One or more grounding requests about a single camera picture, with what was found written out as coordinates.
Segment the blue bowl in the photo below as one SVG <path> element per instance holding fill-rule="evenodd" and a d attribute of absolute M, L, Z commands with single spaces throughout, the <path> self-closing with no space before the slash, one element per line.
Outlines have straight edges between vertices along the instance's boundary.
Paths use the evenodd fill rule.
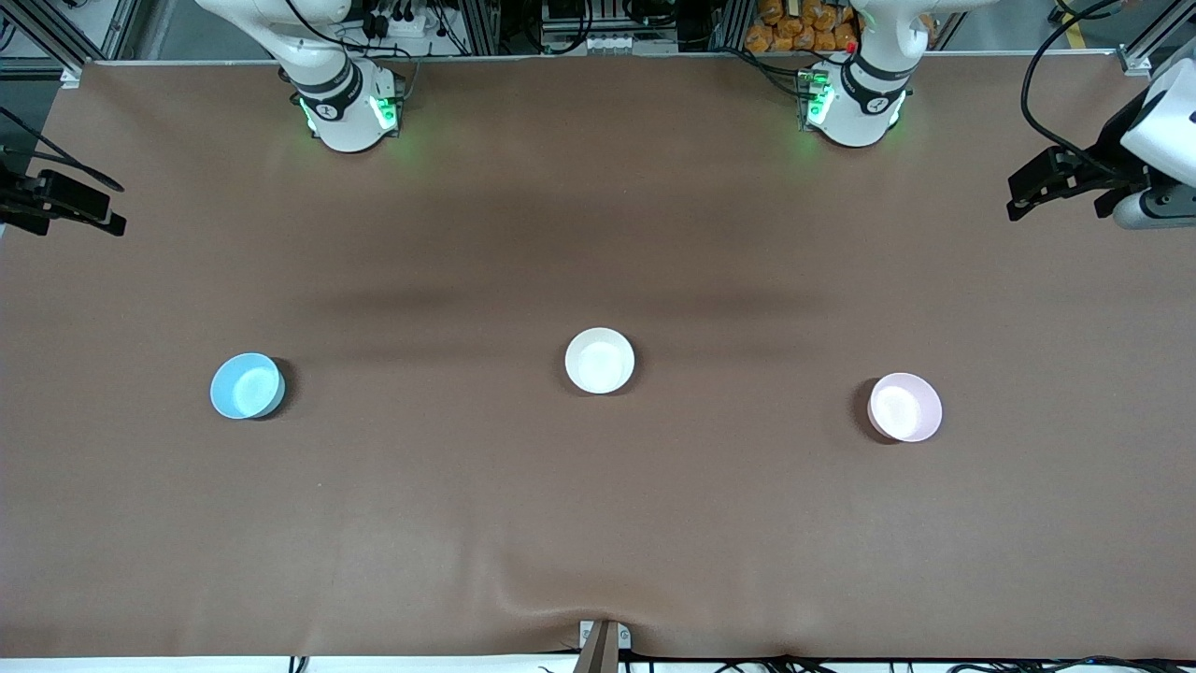
<path fill-rule="evenodd" d="M 248 351 L 218 367 L 209 384 L 209 400 L 222 418 L 261 420 L 277 410 L 286 388 L 282 371 L 273 357 Z"/>

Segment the pink bowl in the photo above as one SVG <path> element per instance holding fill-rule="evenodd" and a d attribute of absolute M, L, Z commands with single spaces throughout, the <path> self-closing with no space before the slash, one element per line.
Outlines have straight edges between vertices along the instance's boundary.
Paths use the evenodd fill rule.
<path fill-rule="evenodd" d="M 866 410 L 875 432 L 903 443 L 919 443 L 933 438 L 944 418 L 942 400 L 936 388 L 910 372 L 891 372 L 877 379 Z"/>

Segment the white bowl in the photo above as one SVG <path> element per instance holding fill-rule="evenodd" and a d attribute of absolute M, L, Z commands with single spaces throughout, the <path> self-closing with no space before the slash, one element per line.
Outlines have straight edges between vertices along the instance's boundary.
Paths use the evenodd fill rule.
<path fill-rule="evenodd" d="M 612 328 L 588 328 L 565 348 L 565 375 L 587 394 L 612 394 L 635 371 L 636 356 L 624 334 Z"/>

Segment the orange packaged goods pile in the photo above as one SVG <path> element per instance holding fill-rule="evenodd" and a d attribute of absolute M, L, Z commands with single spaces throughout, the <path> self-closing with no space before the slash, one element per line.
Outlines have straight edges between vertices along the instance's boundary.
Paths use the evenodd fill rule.
<path fill-rule="evenodd" d="M 861 17 L 848 0 L 753 0 L 744 50 L 852 53 Z"/>

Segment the white power strip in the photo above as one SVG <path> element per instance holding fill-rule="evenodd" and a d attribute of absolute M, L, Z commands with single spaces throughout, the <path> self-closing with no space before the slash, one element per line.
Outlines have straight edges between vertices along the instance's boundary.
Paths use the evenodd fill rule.
<path fill-rule="evenodd" d="M 364 27 L 371 30 L 372 39 L 431 39 L 445 33 L 443 22 L 425 5 L 393 6 L 390 11 L 376 11 Z"/>

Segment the black white electronics unit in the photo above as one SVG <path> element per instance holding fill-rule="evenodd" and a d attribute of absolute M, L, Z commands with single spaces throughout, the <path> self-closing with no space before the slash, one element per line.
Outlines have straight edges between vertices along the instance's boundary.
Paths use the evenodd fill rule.
<path fill-rule="evenodd" d="M 654 56 L 678 50 L 678 0 L 527 0 L 525 26 L 547 55 Z"/>

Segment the brown table cloth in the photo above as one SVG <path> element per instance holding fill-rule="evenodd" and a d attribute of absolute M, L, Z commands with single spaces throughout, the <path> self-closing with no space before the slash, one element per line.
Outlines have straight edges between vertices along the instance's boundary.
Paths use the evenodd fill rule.
<path fill-rule="evenodd" d="M 0 237 L 0 657 L 1196 660 L 1196 227 L 1078 197 L 1021 57 L 868 149 L 731 57 L 425 65 L 398 137 L 269 65 L 93 65 L 47 136 L 126 235 Z M 631 339 L 587 394 L 565 348 Z M 275 412 L 215 371 L 273 357 Z M 936 388 L 936 435 L 867 416 Z"/>

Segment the aluminium frame rail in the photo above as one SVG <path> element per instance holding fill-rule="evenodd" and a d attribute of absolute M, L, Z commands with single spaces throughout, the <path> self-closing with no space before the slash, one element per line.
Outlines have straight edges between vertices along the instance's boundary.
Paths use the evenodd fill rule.
<path fill-rule="evenodd" d="M 1196 14 L 1183 22 L 1149 27 L 1136 38 L 1118 45 L 1119 67 L 1127 77 L 1151 77 L 1172 56 L 1196 50 Z"/>
<path fill-rule="evenodd" d="M 146 0 L 0 0 L 0 80 L 77 82 L 120 59 Z"/>

